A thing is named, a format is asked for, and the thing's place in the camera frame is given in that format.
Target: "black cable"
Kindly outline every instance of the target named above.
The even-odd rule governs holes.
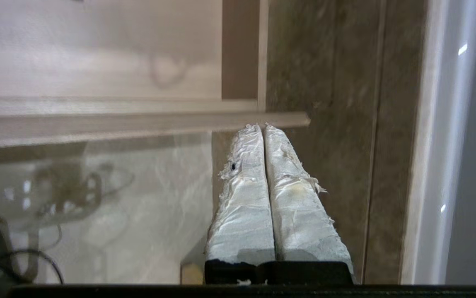
[[[3,259],[11,258],[12,256],[15,256],[15,255],[19,255],[21,253],[29,253],[31,255],[36,255],[36,256],[39,256],[39,257],[42,257],[43,259],[45,259],[47,262],[49,262],[52,265],[52,268],[54,268],[54,271],[58,275],[59,283],[64,284],[63,275],[61,274],[61,271],[59,270],[56,262],[54,262],[54,260],[52,258],[50,258],[46,253],[44,253],[42,251],[35,250],[35,249],[14,250],[14,251],[11,251],[9,253],[5,253],[4,255],[0,256],[0,261],[3,260]]]

